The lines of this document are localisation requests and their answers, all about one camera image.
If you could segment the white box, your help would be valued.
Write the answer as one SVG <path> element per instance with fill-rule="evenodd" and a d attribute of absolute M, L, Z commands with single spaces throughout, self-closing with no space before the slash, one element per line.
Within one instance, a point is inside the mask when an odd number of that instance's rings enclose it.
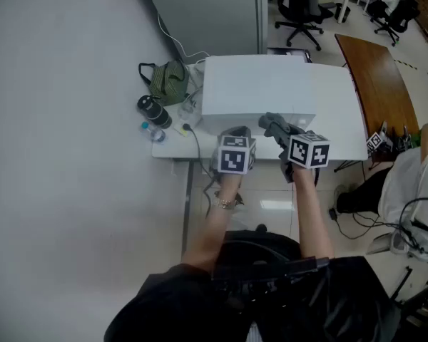
<path fill-rule="evenodd" d="M 205 61 L 201 114 L 211 135 L 258 126 L 267 112 L 306 129 L 317 114 L 311 63 L 300 56 L 216 56 Z"/>

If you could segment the black water bottle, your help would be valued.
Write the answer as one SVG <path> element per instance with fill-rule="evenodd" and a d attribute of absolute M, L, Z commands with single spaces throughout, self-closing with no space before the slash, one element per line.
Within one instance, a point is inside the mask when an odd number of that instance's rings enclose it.
<path fill-rule="evenodd" d="M 154 95 L 143 95 L 137 102 L 137 110 L 155 126 L 168 129 L 172 125 L 172 118 L 159 100 Z"/>

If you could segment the brown wooden table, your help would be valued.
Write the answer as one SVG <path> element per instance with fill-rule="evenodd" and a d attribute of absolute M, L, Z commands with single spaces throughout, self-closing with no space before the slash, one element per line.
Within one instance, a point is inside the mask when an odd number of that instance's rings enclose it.
<path fill-rule="evenodd" d="M 407 87 L 389 49 L 351 36 L 335 34 L 362 107 L 367 134 L 387 123 L 387 134 L 419 132 Z"/>

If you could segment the black office chair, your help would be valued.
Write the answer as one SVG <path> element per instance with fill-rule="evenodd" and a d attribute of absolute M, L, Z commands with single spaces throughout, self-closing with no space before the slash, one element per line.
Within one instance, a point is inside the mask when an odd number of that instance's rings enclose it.
<path fill-rule="evenodd" d="M 378 34 L 380 31 L 386 31 L 392 39 L 392 46 L 396 46 L 399 42 L 398 33 L 404 33 L 409 22 L 420 14 L 418 7 L 416 0 L 399 0 L 396 8 L 387 13 L 386 3 L 377 0 L 367 7 L 367 13 L 370 21 L 379 25 L 374 32 Z"/>
<path fill-rule="evenodd" d="M 285 21 L 276 21 L 275 28 L 287 26 L 294 28 L 294 31 L 288 36 L 286 46 L 292 46 L 292 40 L 299 33 L 303 33 L 314 43 L 317 51 L 322 48 L 315 37 L 310 33 L 317 31 L 323 34 L 324 30 L 320 24 L 334 14 L 326 7 L 319 4 L 319 0 L 277 0 L 277 8 Z"/>

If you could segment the grey metal cabinet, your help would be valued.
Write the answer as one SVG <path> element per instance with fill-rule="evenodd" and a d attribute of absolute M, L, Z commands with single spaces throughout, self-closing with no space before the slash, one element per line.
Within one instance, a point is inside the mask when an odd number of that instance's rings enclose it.
<path fill-rule="evenodd" d="M 188 64 L 207 56 L 262 54 L 268 0 L 151 0 L 165 32 Z"/>

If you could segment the person's left forearm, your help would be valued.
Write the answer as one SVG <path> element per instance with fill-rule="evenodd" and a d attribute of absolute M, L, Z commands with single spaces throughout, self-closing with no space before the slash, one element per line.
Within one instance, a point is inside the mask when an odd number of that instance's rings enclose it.
<path fill-rule="evenodd" d="M 218 198 L 235 200 L 242 175 L 224 174 L 220 183 Z M 211 273 L 223 246 L 225 233 L 231 219 L 232 210 L 210 207 L 206 217 L 205 228 L 182 257 L 182 264 L 187 264 Z"/>

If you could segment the gold wrist watch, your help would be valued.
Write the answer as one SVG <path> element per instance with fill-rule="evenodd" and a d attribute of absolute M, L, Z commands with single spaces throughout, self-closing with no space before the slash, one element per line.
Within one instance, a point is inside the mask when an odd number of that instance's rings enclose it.
<path fill-rule="evenodd" d="M 234 210 L 236 205 L 237 205 L 237 201 L 235 199 L 230 201 L 230 200 L 224 200 L 216 197 L 213 201 L 214 207 L 217 207 L 219 209 L 224 209 L 224 210 Z"/>

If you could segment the person's black shirt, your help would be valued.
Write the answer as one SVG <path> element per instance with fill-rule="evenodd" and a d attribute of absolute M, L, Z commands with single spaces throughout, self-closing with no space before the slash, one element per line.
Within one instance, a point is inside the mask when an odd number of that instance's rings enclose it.
<path fill-rule="evenodd" d="M 104 342 L 391 342 L 399 327 L 399 309 L 361 256 L 330 259 L 241 312 L 218 297 L 213 271 L 178 264 L 150 275 Z"/>

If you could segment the green striped bag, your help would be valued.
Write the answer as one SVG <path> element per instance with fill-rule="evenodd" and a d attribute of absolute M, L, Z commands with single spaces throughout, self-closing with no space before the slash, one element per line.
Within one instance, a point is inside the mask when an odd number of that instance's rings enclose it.
<path fill-rule="evenodd" d="M 162 66 L 139 63 L 138 73 L 162 106 L 179 104 L 186 99 L 189 72 L 182 61 L 169 61 Z"/>

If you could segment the person's right forearm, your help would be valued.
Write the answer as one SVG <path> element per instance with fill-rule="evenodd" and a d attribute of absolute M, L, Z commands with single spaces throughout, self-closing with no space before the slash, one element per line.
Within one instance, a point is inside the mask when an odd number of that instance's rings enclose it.
<path fill-rule="evenodd" d="M 301 255 L 304 258 L 334 258 L 334 249 L 322 217 L 311 170 L 294 165 L 292 178 L 297 198 Z"/>

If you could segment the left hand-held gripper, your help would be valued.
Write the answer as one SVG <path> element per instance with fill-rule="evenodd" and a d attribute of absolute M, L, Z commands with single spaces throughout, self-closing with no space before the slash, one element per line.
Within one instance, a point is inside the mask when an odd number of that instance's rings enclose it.
<path fill-rule="evenodd" d="M 245 175 L 256 158 L 256 139 L 246 126 L 223 131 L 218 136 L 210 168 L 215 175 Z"/>

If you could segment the clear bottle with blue cap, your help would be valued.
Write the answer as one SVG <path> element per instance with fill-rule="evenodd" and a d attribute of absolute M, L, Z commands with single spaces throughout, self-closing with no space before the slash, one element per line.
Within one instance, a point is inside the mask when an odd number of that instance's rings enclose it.
<path fill-rule="evenodd" d="M 140 127 L 141 133 L 152 143 L 163 143 L 166 139 L 165 132 L 155 125 L 143 121 Z"/>

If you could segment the grey wiping cloth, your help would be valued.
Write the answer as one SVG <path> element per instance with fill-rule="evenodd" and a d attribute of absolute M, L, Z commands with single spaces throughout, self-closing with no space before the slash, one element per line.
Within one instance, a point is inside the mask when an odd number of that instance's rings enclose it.
<path fill-rule="evenodd" d="M 273 137 L 274 134 L 284 134 L 279 127 L 276 126 L 277 122 L 283 123 L 286 121 L 281 114 L 266 112 L 266 114 L 259 118 L 258 125 L 265 130 L 265 137 Z"/>

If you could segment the black chest harness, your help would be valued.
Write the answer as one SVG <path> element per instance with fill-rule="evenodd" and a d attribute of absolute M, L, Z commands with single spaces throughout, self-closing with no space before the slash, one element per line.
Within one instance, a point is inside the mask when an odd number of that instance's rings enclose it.
<path fill-rule="evenodd" d="M 211 280 L 218 297 L 241 312 L 329 264 L 301 256 L 300 245 L 279 234 L 228 232 Z"/>

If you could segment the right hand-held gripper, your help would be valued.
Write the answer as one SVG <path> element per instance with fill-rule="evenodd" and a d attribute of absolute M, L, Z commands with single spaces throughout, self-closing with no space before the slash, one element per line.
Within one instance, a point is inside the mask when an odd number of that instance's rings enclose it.
<path fill-rule="evenodd" d="M 293 182 L 293 170 L 298 165 L 313 170 L 314 183 L 317 184 L 320 168 L 327 167 L 329 162 L 330 141 L 313 131 L 304 133 L 300 128 L 286 122 L 277 122 L 276 126 L 284 133 L 274 134 L 273 137 L 282 149 L 279 158 L 287 183 Z"/>

